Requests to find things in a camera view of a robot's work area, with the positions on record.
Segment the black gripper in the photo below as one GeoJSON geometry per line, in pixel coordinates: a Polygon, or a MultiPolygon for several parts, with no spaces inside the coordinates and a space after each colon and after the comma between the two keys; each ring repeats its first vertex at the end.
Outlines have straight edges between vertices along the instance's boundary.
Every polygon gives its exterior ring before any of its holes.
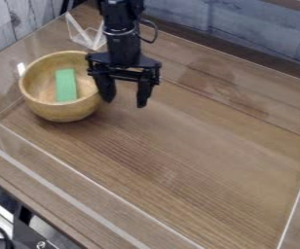
{"type": "Polygon", "coordinates": [[[88,75],[93,77],[102,99],[112,102],[117,96],[116,80],[138,82],[137,107],[144,108],[152,96],[153,86],[161,83],[162,63],[141,54],[128,64],[114,63],[108,53],[89,53],[88,75]]]}

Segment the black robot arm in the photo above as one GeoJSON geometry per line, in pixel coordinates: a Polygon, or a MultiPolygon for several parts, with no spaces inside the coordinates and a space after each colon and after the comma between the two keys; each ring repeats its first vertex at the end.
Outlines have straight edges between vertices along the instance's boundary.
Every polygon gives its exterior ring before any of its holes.
{"type": "Polygon", "coordinates": [[[157,24],[142,17],[145,0],[97,0],[104,18],[104,34],[108,39],[105,53],[89,53],[85,57],[88,75],[93,77],[102,99],[112,102],[117,96],[116,80],[137,83],[137,107],[144,108],[161,83],[162,62],[148,57],[141,50],[141,42],[153,44],[141,36],[140,24],[157,24]]]}

